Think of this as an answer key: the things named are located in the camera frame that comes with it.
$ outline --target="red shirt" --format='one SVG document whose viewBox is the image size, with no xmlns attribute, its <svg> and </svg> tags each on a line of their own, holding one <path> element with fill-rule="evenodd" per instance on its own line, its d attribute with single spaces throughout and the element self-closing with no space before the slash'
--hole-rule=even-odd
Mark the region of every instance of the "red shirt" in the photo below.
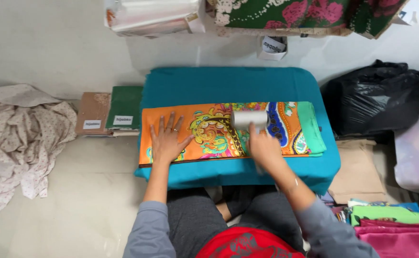
<svg viewBox="0 0 419 258">
<path fill-rule="evenodd" d="M 232 227 L 213 237 L 196 258 L 304 258 L 276 235 L 259 229 Z"/>
</svg>

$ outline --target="lint roller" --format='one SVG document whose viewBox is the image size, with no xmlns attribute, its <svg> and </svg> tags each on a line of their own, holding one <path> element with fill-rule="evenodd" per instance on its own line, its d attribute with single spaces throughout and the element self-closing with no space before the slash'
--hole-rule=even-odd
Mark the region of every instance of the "lint roller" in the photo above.
<svg viewBox="0 0 419 258">
<path fill-rule="evenodd" d="M 270 123 L 267 112 L 259 110 L 232 111 L 231 124 L 235 129 L 247 131 L 250 123 L 256 126 L 257 133 L 264 130 Z M 257 173 L 263 175 L 264 170 L 257 163 L 255 165 Z"/>
</svg>

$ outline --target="white label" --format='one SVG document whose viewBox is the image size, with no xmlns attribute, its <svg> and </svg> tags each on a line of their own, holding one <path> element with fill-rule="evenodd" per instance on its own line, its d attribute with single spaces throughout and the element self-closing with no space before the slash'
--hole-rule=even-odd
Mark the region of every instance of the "white label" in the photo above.
<svg viewBox="0 0 419 258">
<path fill-rule="evenodd" d="M 100 129 L 101 120 L 85 120 L 84 129 Z"/>
<path fill-rule="evenodd" d="M 262 49 L 267 53 L 277 54 L 284 52 L 286 45 L 265 36 L 262 42 Z"/>
<path fill-rule="evenodd" d="M 132 124 L 133 117 L 132 116 L 115 116 L 113 125 L 115 124 Z"/>
</svg>

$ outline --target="green floral fabric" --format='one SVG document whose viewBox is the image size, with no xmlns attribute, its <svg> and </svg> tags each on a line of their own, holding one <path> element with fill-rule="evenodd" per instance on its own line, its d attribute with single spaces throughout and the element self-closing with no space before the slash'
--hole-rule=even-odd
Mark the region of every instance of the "green floral fabric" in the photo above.
<svg viewBox="0 0 419 258">
<path fill-rule="evenodd" d="M 346 27 L 376 36 L 408 0 L 218 0 L 218 26 Z"/>
</svg>

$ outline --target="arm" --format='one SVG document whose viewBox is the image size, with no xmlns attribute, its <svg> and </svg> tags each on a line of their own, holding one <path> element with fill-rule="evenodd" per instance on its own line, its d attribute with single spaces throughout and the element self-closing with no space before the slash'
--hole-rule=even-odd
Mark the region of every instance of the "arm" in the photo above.
<svg viewBox="0 0 419 258">
<path fill-rule="evenodd" d="M 168 209 L 166 195 L 168 190 L 168 171 L 170 163 L 193 139 L 193 135 L 178 142 L 178 130 L 183 117 L 173 128 L 175 114 L 171 113 L 166 128 L 164 117 L 160 118 L 159 134 L 150 126 L 152 137 L 152 156 L 154 161 L 143 202 L 128 236 L 123 258 L 175 258 L 176 252 L 169 239 Z"/>
<path fill-rule="evenodd" d="M 273 177 L 294 210 L 304 238 L 319 257 L 378 258 L 367 243 L 357 239 L 353 227 L 339 222 L 308 186 L 289 168 L 279 142 L 249 127 L 249 150 L 255 161 Z"/>
</svg>

